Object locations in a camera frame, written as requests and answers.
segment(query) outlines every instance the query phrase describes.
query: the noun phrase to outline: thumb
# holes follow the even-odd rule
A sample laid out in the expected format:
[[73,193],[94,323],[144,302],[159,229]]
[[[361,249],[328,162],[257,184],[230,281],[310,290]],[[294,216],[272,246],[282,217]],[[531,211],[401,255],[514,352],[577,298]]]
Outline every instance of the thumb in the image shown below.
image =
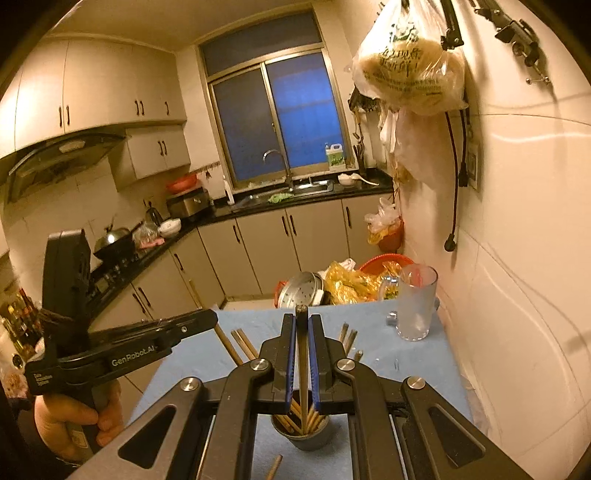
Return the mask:
[[78,425],[94,425],[99,420],[96,410],[66,395],[44,395],[43,402],[48,420],[53,422],[69,421]]

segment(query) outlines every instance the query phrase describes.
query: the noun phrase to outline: blue tablecloth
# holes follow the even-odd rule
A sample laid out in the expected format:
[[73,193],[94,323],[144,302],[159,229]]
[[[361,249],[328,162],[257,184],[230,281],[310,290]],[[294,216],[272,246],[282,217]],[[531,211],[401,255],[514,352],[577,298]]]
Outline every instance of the blue tablecloth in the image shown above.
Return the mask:
[[[322,316],[324,334],[328,337],[337,338],[343,322],[347,322],[350,329],[358,330],[355,348],[363,350],[362,362],[379,376],[403,380],[410,375],[419,375],[464,416],[472,419],[457,365],[437,314],[433,314],[431,329],[424,340],[406,342],[397,335],[393,327],[385,323],[387,313],[396,309],[395,304],[396,300],[390,300],[316,307],[310,311]],[[229,337],[231,330],[242,328],[259,349],[264,340],[279,335],[283,314],[290,312],[291,310],[220,311],[218,316],[220,326]],[[139,417],[182,378],[193,376],[206,382],[227,376],[234,367],[214,331],[183,340],[164,359],[136,406],[132,420]],[[259,416],[252,479],[264,479],[279,453],[283,455],[283,462],[275,476],[277,480],[351,479],[347,418],[341,415],[331,419],[336,429],[332,441],[315,452],[302,452],[273,429],[270,417]]]

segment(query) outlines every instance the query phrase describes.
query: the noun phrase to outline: window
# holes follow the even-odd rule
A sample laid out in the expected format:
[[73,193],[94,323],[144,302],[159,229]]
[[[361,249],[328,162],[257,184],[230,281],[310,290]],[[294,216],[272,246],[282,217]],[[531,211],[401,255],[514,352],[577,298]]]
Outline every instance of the window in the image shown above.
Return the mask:
[[201,46],[234,186],[327,171],[326,144],[345,148],[336,85],[312,12],[270,20]]

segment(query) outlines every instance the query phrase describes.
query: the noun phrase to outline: glass mug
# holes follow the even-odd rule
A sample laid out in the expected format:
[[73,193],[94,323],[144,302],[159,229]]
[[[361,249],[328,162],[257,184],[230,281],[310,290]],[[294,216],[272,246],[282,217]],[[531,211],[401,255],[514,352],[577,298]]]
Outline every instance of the glass mug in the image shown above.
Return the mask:
[[397,277],[385,277],[380,285],[380,300],[384,300],[388,288],[398,287],[398,310],[390,312],[386,322],[395,325],[404,340],[416,342],[429,333],[438,278],[433,267],[411,264]]

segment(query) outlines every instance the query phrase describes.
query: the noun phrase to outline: human hand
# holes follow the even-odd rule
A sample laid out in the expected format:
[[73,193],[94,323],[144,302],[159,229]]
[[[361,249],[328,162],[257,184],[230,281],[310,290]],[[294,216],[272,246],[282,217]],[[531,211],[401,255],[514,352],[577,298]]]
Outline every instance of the human hand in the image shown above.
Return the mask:
[[48,394],[35,401],[35,425],[45,445],[57,456],[70,461],[82,460],[80,449],[72,442],[66,422],[99,427],[96,443],[107,445],[123,430],[123,414],[119,396],[121,386],[109,384],[109,402],[104,410],[96,410],[66,395]]

